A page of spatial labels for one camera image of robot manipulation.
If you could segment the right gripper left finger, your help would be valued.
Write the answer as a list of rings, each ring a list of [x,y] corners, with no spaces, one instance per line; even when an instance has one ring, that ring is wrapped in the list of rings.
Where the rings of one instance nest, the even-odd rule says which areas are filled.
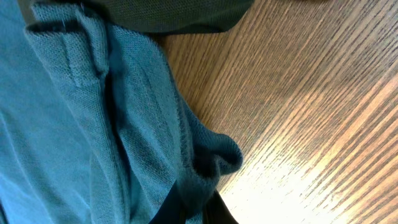
[[[177,184],[174,183],[149,224],[185,224],[186,220],[186,210],[178,192]]]

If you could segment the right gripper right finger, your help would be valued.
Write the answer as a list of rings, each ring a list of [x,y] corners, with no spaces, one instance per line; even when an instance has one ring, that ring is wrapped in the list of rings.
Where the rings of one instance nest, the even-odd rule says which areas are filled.
[[[203,208],[203,224],[238,224],[218,191],[214,192]]]

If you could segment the blue polo shirt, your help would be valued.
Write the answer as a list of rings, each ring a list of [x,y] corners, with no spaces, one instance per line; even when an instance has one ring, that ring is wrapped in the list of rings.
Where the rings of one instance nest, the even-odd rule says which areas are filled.
[[[77,3],[30,11],[1,2],[1,222],[149,223],[176,183],[203,223],[243,155],[195,116],[157,42]]]

